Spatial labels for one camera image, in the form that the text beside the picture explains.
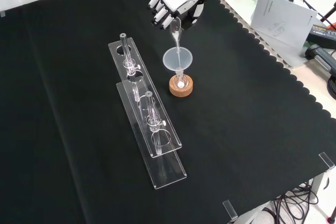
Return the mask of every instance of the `cork base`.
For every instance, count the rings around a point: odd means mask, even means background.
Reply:
[[[188,85],[187,85],[187,87],[182,88],[182,89],[179,89],[179,88],[175,87],[174,81],[173,81],[175,76],[173,76],[169,80],[169,90],[176,97],[186,97],[186,96],[190,95],[191,92],[193,91],[193,80],[190,78],[190,76],[187,76],[186,74],[185,74],[185,76],[188,78]]]

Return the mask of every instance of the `black tablecloth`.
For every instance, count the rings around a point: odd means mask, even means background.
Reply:
[[[218,0],[181,39],[194,91],[172,96],[162,56],[174,42],[152,27],[148,2],[42,0],[0,19],[10,223],[82,223],[81,209],[96,224],[226,223],[224,200],[241,215],[325,171],[319,153],[336,160],[335,120]],[[108,43],[120,33],[183,144],[187,179],[159,190],[115,85]]]

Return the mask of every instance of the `paper sheet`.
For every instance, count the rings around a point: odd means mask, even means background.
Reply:
[[[258,0],[251,27],[301,49],[317,12],[286,0]]]

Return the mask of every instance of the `acrylic test tube rack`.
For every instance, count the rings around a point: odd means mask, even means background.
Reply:
[[[121,82],[120,98],[155,189],[187,177],[176,150],[182,147],[132,38],[109,44]]]

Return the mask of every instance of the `table leg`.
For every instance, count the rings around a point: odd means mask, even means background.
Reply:
[[[254,220],[254,218],[263,210],[263,208],[266,207],[268,203],[269,202],[239,216],[238,219],[234,223],[235,224],[250,224]]]

